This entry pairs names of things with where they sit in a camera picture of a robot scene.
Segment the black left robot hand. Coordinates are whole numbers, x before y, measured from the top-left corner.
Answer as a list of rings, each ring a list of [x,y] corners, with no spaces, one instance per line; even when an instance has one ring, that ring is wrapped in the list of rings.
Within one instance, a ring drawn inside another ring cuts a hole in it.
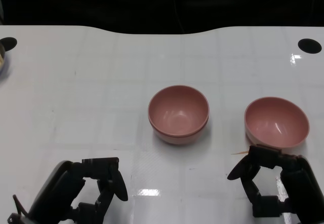
[[[119,159],[94,158],[81,162],[62,161],[52,171],[36,196],[28,218],[36,223],[103,223],[114,196],[128,200],[127,188],[118,169]],[[86,178],[96,180],[99,197],[93,204],[72,202],[85,186]]]

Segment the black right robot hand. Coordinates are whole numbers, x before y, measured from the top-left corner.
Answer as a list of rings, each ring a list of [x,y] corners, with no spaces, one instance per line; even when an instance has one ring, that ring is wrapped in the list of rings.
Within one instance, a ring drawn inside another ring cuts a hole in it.
[[[281,167],[280,179],[288,197],[263,196],[253,179],[261,167]],[[253,217],[279,217],[283,213],[296,214],[300,223],[323,223],[323,193],[307,159],[289,155],[263,145],[252,145],[231,170],[229,180],[240,179],[252,204]]]

